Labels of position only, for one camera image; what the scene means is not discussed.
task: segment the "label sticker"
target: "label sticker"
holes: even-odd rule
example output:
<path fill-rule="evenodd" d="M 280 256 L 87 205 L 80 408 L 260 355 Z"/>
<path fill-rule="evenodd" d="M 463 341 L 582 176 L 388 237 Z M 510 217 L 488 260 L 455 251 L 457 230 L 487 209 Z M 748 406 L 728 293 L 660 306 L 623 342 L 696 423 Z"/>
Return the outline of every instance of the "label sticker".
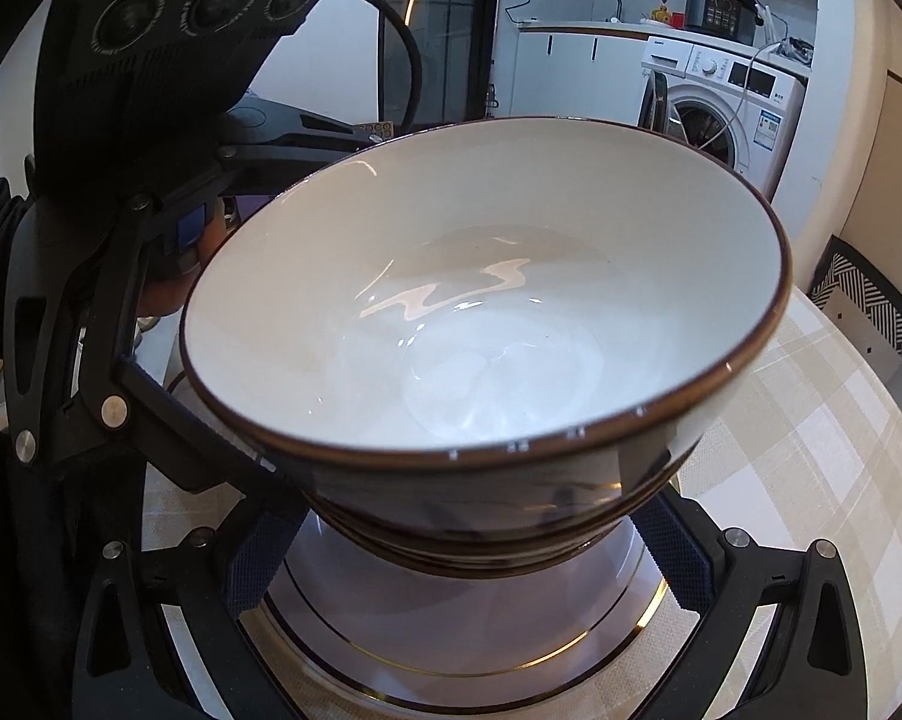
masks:
<path fill-rule="evenodd" d="M 768 151 L 774 151 L 774 144 L 777 143 L 777 133 L 780 131 L 781 117 L 762 110 L 761 118 L 757 121 L 757 132 L 754 134 L 754 142 Z"/>

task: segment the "checkered tablecloth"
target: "checkered tablecloth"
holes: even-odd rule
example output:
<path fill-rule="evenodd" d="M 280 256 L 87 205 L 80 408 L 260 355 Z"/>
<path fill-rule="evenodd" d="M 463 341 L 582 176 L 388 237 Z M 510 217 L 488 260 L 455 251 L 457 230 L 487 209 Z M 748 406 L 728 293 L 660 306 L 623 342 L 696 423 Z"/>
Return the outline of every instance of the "checkered tablecloth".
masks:
<path fill-rule="evenodd" d="M 768 349 L 680 481 L 682 493 L 699 500 L 718 525 L 742 527 L 761 544 L 800 550 L 816 538 L 837 544 L 864 638 L 870 717 L 888 717 L 902 699 L 902 415 L 854 347 L 797 289 Z M 227 490 L 195 499 L 152 475 L 146 546 L 176 543 L 191 527 L 216 525 L 233 499 Z M 242 619 L 262 652 L 273 654 L 270 661 L 282 663 L 278 677 L 310 716 L 387 716 L 323 686 L 290 656 L 261 610 Z M 669 594 L 608 669 L 547 704 L 510 715 L 627 718 L 696 621 Z M 709 718 L 734 707 L 769 623 L 771 610 L 759 610 Z"/>

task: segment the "white ceramic bowl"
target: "white ceramic bowl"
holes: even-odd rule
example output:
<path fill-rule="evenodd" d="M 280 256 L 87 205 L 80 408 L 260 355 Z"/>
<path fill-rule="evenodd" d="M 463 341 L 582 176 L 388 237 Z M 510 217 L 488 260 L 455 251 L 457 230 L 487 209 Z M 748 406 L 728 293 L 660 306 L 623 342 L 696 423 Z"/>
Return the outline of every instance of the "white ceramic bowl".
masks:
<path fill-rule="evenodd" d="M 677 470 L 789 287 L 768 204 L 699 151 L 495 119 L 286 191 L 200 277 L 182 346 L 208 406 L 352 538 L 540 565 Z"/>

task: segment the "metal screw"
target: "metal screw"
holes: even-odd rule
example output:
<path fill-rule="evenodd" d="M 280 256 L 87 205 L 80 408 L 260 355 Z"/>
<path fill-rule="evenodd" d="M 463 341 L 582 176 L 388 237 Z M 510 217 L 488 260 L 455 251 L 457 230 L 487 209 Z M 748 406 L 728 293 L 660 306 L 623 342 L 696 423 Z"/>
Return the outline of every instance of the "metal screw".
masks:
<path fill-rule="evenodd" d="M 726 538 L 728 544 L 738 549 L 744 549 L 745 546 L 750 544 L 750 536 L 740 528 L 728 528 L 724 531 L 724 538 Z"/>
<path fill-rule="evenodd" d="M 121 427 L 128 419 L 128 404 L 121 395 L 109 395 L 101 404 L 101 421 L 112 428 Z"/>
<path fill-rule="evenodd" d="M 826 538 L 822 538 L 818 541 L 814 545 L 814 549 L 817 550 L 817 553 L 821 557 L 826 557 L 827 560 L 834 560 L 835 557 L 838 557 L 838 548 L 830 541 L 827 541 Z"/>
<path fill-rule="evenodd" d="M 214 538 L 214 528 L 195 528 L 188 534 L 188 543 L 196 549 L 208 546 Z"/>
<path fill-rule="evenodd" d="M 27 464 L 35 459 L 35 452 L 37 452 L 35 435 L 30 430 L 22 430 L 14 440 L 14 454 L 18 460 Z"/>
<path fill-rule="evenodd" d="M 121 543 L 121 541 L 109 541 L 107 544 L 104 544 L 104 549 L 101 551 L 101 556 L 104 558 L 104 560 L 114 560 L 115 557 L 118 557 L 124 551 L 125 546 Z"/>

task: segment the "rice cooker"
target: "rice cooker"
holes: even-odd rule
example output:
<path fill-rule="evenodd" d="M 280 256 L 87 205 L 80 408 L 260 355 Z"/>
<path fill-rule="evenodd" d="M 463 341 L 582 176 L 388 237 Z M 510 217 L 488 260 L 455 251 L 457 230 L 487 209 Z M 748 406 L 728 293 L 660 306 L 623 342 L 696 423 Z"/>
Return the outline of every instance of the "rice cooker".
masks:
<path fill-rule="evenodd" d="M 754 30 L 764 25 L 755 0 L 688 0 L 684 28 L 689 32 L 733 40 L 751 46 Z"/>

